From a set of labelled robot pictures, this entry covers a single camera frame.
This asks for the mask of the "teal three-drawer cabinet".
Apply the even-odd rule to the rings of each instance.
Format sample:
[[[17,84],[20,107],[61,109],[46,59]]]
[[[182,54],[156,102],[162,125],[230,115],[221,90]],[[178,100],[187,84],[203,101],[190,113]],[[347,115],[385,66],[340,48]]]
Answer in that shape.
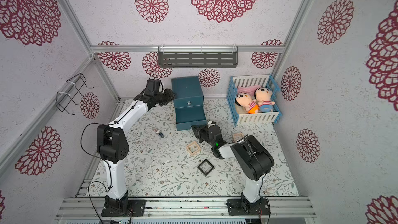
[[[198,76],[172,79],[172,91],[177,131],[191,129],[192,125],[207,123],[204,113],[204,95]]]

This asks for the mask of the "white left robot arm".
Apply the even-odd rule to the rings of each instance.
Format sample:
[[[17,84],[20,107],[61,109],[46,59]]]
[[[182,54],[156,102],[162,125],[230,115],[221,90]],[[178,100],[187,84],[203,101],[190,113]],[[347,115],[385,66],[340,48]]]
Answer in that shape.
[[[107,192],[102,212],[94,211],[100,223],[103,217],[142,217],[146,200],[131,200],[125,184],[124,160],[129,153],[126,132],[153,107],[164,106],[173,101],[176,94],[165,89],[159,79],[147,80],[146,87],[134,99],[131,105],[115,120],[108,124],[96,123],[96,151],[105,166]]]

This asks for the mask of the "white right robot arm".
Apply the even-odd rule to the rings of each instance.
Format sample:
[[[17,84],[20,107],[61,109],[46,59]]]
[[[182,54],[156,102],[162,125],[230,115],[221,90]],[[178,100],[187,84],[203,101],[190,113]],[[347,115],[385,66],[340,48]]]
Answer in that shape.
[[[269,200],[260,193],[264,178],[270,173],[275,161],[264,146],[252,135],[246,135],[237,142],[227,143],[222,137],[220,127],[214,121],[206,125],[193,125],[191,129],[200,143],[206,142],[211,146],[215,158],[236,159],[244,173],[245,187],[240,199],[227,200],[229,215],[270,217]]]

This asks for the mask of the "small beige brooch box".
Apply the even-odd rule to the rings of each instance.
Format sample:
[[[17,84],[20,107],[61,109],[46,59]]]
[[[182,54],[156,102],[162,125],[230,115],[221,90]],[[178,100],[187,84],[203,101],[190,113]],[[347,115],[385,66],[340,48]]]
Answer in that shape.
[[[198,142],[193,141],[186,146],[186,150],[190,156],[195,156],[202,151],[202,148]]]

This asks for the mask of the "beige brooch box right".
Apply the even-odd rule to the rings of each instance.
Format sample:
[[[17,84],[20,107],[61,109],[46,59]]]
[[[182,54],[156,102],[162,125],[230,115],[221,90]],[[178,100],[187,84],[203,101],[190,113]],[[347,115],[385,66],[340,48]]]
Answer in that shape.
[[[244,138],[244,134],[243,133],[233,133],[232,138],[233,138],[233,142],[239,142],[240,140],[242,140]]]

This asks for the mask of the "black brooch box centre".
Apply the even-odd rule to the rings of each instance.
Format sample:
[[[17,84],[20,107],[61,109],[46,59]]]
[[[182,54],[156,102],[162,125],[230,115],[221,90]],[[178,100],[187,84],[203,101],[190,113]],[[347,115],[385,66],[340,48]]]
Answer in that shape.
[[[204,159],[197,166],[197,168],[205,177],[207,177],[214,170],[215,167],[207,159]]]

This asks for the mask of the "plush doll orange shorts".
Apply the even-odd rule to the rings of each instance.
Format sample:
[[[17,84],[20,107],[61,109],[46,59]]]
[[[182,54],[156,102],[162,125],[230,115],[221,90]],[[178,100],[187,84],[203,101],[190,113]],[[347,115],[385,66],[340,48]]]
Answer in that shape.
[[[235,104],[243,107],[248,114],[256,114],[260,111],[256,100],[247,93],[237,94]]]

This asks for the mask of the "pink crib blanket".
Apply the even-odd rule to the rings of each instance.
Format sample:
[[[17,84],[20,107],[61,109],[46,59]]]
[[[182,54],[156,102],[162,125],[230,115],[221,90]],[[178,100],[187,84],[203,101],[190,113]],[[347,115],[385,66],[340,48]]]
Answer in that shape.
[[[247,93],[250,96],[254,96],[257,89],[262,88],[260,85],[249,86],[249,87],[237,87],[237,93]]]

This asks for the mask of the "plush doll blue shorts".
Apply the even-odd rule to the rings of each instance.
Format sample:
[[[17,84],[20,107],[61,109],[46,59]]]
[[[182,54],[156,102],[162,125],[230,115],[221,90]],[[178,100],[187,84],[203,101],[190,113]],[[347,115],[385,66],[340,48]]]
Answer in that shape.
[[[272,101],[272,90],[268,88],[258,88],[255,93],[255,99],[257,101],[257,105],[262,113],[273,112],[273,106],[275,102]]]

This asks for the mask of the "blue white toy crib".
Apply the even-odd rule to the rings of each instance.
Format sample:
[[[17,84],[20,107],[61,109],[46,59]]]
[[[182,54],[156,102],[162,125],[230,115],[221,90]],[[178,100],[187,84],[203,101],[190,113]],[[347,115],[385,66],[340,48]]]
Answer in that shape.
[[[278,123],[282,117],[276,104],[279,91],[271,75],[232,76],[227,100],[234,124]]]

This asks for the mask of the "grey wall shelf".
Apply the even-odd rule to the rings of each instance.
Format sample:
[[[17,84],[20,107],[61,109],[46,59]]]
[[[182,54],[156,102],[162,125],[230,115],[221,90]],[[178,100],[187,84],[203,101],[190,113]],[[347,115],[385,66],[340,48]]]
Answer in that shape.
[[[158,65],[160,68],[236,68],[238,48],[158,47]]]

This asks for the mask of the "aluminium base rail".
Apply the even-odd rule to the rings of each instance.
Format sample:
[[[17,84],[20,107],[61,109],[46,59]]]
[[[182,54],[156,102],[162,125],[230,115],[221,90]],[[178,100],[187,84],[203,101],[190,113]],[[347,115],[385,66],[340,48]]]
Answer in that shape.
[[[246,213],[240,197],[132,197],[128,212],[105,211],[103,197],[63,200],[55,224],[314,224],[317,217],[309,197],[264,197],[262,205]]]

